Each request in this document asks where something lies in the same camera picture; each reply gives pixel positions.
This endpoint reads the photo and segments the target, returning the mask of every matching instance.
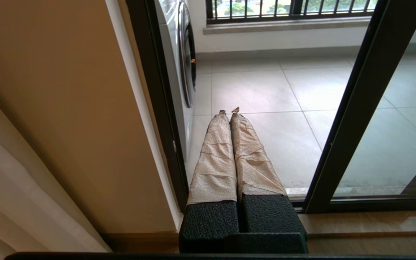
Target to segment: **door frame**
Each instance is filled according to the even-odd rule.
[[[378,1],[305,198],[306,214],[416,209],[412,196],[332,201],[415,30],[416,2]]]
[[[141,57],[163,152],[179,209],[185,212],[189,185],[176,114],[166,69],[155,1],[126,0],[127,9]]]

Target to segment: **tiled floor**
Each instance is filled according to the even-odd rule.
[[[306,192],[353,63],[353,57],[198,62],[189,182],[211,117],[221,109],[229,112],[240,107],[287,191]],[[371,193],[379,193],[374,186],[388,186],[398,192],[415,174],[416,56],[406,56],[340,189],[363,193],[361,187],[370,186]]]

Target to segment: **window sill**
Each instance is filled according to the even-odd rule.
[[[365,27],[370,17],[324,18],[308,20],[287,20],[278,22],[225,23],[207,25],[204,35],[223,33],[255,33],[261,31],[312,30],[326,28]]]

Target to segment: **white wall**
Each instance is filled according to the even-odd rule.
[[[366,27],[348,27],[203,35],[203,28],[206,27],[205,1],[188,0],[188,5],[198,53],[359,46],[367,30]],[[412,41],[416,43],[416,33]]]

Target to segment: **washing machine door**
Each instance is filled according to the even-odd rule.
[[[178,45],[185,105],[190,108],[195,97],[195,45],[189,10],[183,1],[178,8]]]

